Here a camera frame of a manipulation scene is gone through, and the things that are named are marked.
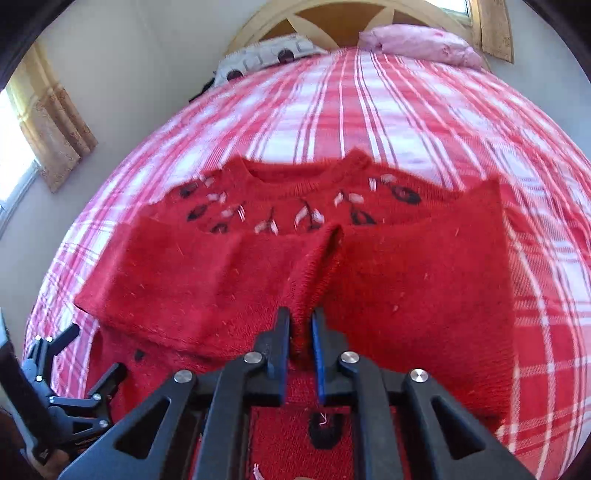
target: wooden headboard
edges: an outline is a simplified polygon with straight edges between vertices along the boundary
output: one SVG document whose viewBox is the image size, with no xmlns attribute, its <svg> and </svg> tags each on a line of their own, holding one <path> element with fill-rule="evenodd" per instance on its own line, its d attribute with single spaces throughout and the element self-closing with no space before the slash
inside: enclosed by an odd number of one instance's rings
<svg viewBox="0 0 591 480">
<path fill-rule="evenodd" d="M 292 33 L 326 50 L 352 47 L 360 31 L 392 23 L 441 28 L 478 47 L 472 26 L 461 24 L 426 0 L 271 0 L 242 27 L 226 54 Z"/>
</svg>

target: white wall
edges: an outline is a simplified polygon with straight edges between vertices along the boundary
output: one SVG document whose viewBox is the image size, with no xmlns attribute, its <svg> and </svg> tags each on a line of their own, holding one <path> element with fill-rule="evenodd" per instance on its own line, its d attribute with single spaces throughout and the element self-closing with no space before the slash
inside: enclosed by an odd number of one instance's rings
<svg viewBox="0 0 591 480">
<path fill-rule="evenodd" d="M 497 75 L 539 104 L 591 157 L 591 87 L 558 35 L 507 0 L 514 66 Z M 76 0 L 42 35 L 49 59 L 99 140 L 57 193 L 37 180 L 0 239 L 0 306 L 17 348 L 69 225 L 109 173 L 212 76 L 264 0 Z"/>
<path fill-rule="evenodd" d="M 557 122 L 591 158 L 591 83 L 555 30 L 522 0 L 506 0 L 515 64 L 492 71 Z"/>
</svg>

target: white patterned pillow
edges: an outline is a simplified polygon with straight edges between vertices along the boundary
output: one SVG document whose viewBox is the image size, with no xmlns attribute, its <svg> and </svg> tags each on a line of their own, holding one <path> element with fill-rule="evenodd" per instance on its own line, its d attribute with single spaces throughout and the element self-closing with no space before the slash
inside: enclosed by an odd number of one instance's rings
<svg viewBox="0 0 591 480">
<path fill-rule="evenodd" d="M 303 57 L 325 55 L 326 50 L 297 33 L 272 38 L 231 53 L 217 66 L 214 86 L 244 77 L 275 65 L 291 63 Z"/>
</svg>

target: pink pillow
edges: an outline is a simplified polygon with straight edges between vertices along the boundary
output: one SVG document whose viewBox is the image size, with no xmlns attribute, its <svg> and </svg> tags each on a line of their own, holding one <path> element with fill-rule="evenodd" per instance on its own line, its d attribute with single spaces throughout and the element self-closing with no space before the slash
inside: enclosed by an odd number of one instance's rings
<svg viewBox="0 0 591 480">
<path fill-rule="evenodd" d="M 375 53 L 440 61 L 457 67 L 482 68 L 482 58 L 463 38 L 417 25 L 393 24 L 359 33 L 359 48 Z"/>
</svg>

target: pillow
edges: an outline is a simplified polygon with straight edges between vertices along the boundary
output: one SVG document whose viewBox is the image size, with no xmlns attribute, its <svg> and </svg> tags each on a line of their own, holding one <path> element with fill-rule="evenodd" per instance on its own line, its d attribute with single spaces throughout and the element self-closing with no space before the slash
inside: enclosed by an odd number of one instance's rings
<svg viewBox="0 0 591 480">
<path fill-rule="evenodd" d="M 376 27 L 359 33 L 358 47 L 375 53 L 440 61 L 457 67 L 483 67 L 481 56 L 466 40 L 430 27 L 404 24 Z"/>
<path fill-rule="evenodd" d="M 217 66 L 214 86 L 258 72 L 275 65 L 291 63 L 312 55 L 325 55 L 326 50 L 296 33 L 272 38 L 231 53 Z"/>
</svg>

